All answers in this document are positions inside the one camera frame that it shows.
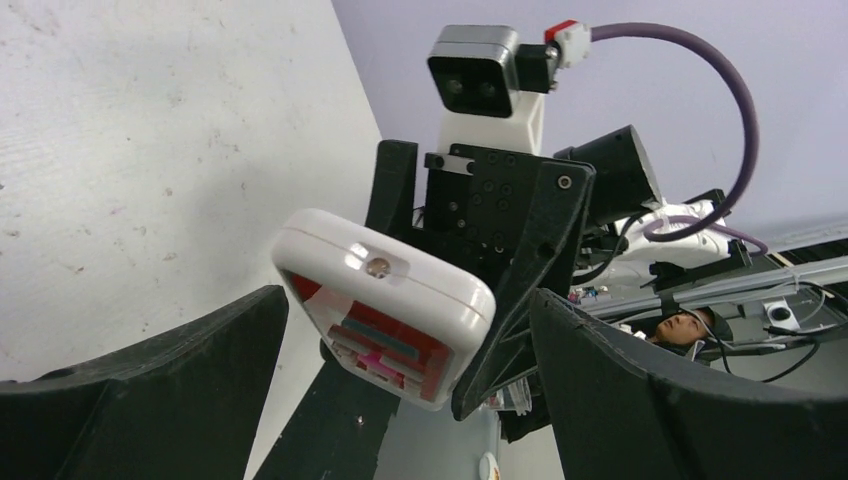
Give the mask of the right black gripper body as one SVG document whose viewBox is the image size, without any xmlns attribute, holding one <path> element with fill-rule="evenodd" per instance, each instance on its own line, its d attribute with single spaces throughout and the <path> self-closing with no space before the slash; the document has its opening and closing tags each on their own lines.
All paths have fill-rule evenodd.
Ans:
<svg viewBox="0 0 848 480">
<path fill-rule="evenodd" d="M 521 260 L 550 279 L 574 275 L 593 166 L 467 144 L 428 153 L 424 165 L 415 247 L 481 279 L 499 279 Z"/>
</svg>

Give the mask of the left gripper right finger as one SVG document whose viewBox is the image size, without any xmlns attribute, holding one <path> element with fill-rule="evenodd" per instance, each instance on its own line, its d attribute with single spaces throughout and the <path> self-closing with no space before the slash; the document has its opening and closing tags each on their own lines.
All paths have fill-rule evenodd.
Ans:
<svg viewBox="0 0 848 480">
<path fill-rule="evenodd" d="M 530 326 L 569 479 L 843 479 L 847 400 L 735 377 L 539 290 Z"/>
</svg>

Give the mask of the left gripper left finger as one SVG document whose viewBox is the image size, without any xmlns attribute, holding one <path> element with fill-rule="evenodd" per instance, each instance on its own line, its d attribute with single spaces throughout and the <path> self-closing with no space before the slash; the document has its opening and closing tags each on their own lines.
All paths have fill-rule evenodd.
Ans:
<svg viewBox="0 0 848 480">
<path fill-rule="evenodd" d="M 5 479 L 241 479 L 288 303 L 262 287 L 134 345 L 1 385 Z"/>
</svg>

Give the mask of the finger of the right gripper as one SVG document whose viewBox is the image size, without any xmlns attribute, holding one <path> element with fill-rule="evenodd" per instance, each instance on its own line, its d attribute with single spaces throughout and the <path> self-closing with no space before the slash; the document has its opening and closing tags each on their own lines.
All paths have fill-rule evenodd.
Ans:
<svg viewBox="0 0 848 480">
<path fill-rule="evenodd" d="M 465 420 L 501 388 L 537 370 L 529 302 L 555 270 L 569 288 L 596 172 L 582 162 L 543 162 L 512 261 L 495 290 L 496 315 L 480 350 L 456 384 L 451 411 Z"/>
<path fill-rule="evenodd" d="M 382 140 L 376 163 L 365 226 L 395 239 L 412 228 L 418 144 Z"/>
</svg>

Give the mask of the white red remote control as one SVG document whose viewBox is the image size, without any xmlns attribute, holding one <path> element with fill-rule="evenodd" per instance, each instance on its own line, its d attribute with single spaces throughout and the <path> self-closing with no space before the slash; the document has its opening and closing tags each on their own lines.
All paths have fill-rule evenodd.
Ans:
<svg viewBox="0 0 848 480">
<path fill-rule="evenodd" d="M 450 398 L 496 312 L 474 275 L 319 209 L 294 213 L 271 256 L 345 370 L 428 410 Z"/>
</svg>

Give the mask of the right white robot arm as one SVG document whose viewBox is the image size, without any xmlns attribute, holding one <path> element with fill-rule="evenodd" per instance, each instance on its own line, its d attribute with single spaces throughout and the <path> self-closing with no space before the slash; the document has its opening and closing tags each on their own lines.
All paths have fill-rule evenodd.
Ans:
<svg viewBox="0 0 848 480">
<path fill-rule="evenodd" d="M 488 285 L 494 322 L 450 395 L 462 420 L 498 389 L 534 373 L 529 302 L 538 289 L 623 283 L 655 291 L 749 264 L 747 245 L 711 214 L 713 189 L 660 199 L 636 130 L 626 126 L 553 157 L 480 140 L 420 155 L 384 140 L 365 224 Z"/>
</svg>

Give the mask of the aluminium rail front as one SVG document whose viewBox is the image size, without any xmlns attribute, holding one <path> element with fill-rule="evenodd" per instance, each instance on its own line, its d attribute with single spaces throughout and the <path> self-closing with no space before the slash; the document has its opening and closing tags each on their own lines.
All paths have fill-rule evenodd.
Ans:
<svg viewBox="0 0 848 480">
<path fill-rule="evenodd" d="M 847 258 L 840 257 L 720 280 L 670 294 L 598 302 L 580 306 L 580 309 L 602 320 L 621 319 L 656 314 L 663 308 L 676 308 L 677 305 L 699 308 L 722 303 L 744 304 L 791 295 L 807 283 L 824 286 L 846 281 Z"/>
</svg>

